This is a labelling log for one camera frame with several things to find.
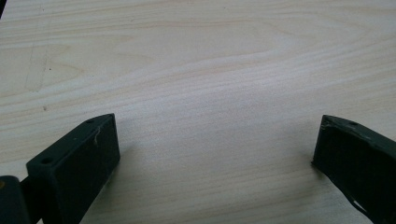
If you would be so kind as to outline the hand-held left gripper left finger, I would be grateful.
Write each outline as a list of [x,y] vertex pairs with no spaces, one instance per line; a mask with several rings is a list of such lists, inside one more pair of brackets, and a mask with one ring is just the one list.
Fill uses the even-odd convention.
[[79,224],[120,162],[115,116],[88,119],[27,162],[32,222]]

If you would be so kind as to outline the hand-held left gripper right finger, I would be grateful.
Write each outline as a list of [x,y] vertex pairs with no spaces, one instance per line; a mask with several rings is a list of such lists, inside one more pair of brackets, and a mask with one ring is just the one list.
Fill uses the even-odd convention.
[[396,142],[355,121],[325,115],[312,164],[374,224],[396,224]]

